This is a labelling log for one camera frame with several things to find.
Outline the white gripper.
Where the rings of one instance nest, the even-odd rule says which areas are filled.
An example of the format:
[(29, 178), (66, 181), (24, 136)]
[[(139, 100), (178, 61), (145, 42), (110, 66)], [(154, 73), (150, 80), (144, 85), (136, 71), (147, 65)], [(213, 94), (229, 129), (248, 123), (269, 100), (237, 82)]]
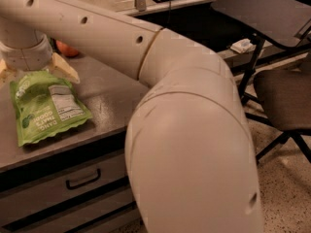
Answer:
[(5, 82), (8, 78), (7, 65), (11, 69), (20, 71), (37, 71), (49, 65), (48, 70), (51, 74), (71, 83), (80, 82), (78, 72), (58, 53), (52, 53), (52, 47), (46, 35), (34, 47), (22, 49), (8, 47), (1, 43), (0, 51), (4, 59), (0, 60), (1, 82)]

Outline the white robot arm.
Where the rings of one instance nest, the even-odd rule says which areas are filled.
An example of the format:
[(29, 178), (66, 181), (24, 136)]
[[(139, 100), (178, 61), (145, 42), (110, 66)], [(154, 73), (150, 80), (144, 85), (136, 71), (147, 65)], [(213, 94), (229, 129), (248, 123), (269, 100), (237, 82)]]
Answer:
[(125, 141), (148, 233), (263, 233), (251, 133), (234, 77), (215, 52), (79, 0), (0, 0), (0, 16), (149, 87)]

